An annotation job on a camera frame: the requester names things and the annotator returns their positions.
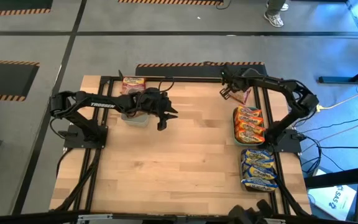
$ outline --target yellow snack bag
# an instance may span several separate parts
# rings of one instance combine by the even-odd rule
[[[251,159],[273,159],[273,157],[266,150],[246,149],[241,152]]]
[[[241,183],[244,184],[246,187],[251,187],[253,189],[262,190],[265,192],[274,191],[278,187],[277,184],[273,184],[268,180],[263,180],[258,177],[242,179]]]
[[[241,165],[242,166],[244,165],[246,169],[248,169],[252,165],[270,169],[272,168],[273,163],[274,163],[274,159],[252,159],[245,154],[241,155]]]
[[[244,178],[249,177],[260,177],[264,180],[273,180],[276,178],[276,175],[271,171],[271,169],[266,169],[263,167],[257,167],[255,165],[250,166],[245,172],[244,172]]]

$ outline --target black floor mat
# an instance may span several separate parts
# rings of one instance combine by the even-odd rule
[[[146,4],[191,4],[202,6],[222,6],[223,0],[118,0],[121,3],[146,3]]]
[[[48,13],[53,0],[0,0],[0,16]]]
[[[0,60],[0,100],[24,101],[38,68],[38,62]]]
[[[203,77],[220,78],[221,65],[228,65],[233,72],[240,68],[254,68],[266,75],[263,62],[216,62],[210,63],[150,63],[139,64],[136,67],[136,76],[155,77]]]

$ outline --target sneaker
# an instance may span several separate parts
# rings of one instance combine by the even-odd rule
[[[283,7],[281,8],[281,11],[287,11],[289,8],[289,5],[287,3],[284,3]]]
[[[282,26],[284,26],[284,23],[281,20],[280,14],[270,16],[265,12],[264,17],[274,27],[282,27]]]

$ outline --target pant leg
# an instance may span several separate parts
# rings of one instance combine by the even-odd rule
[[[285,0],[269,0],[266,13],[270,16],[277,15],[283,7]]]

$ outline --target orange snack bag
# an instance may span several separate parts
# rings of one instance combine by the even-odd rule
[[[122,81],[121,94],[129,94],[130,92],[143,91],[146,89],[144,78],[125,77]]]
[[[245,143],[245,144],[258,144],[265,141],[265,138],[259,136],[252,131],[247,131],[242,128],[236,127],[234,130],[234,136],[237,141]]]
[[[259,135],[261,135],[266,130],[266,128],[254,125],[247,121],[240,121],[239,124],[237,124],[237,127],[242,128],[244,130],[252,131],[253,133]]]
[[[241,121],[250,122],[254,125],[260,125],[262,122],[264,122],[264,119],[260,117],[247,116],[240,113],[236,113],[236,118],[234,120],[234,123],[238,125]]]
[[[249,116],[260,116],[262,110],[251,110],[250,108],[244,105],[239,105],[237,108],[237,113],[242,115],[249,115]]]

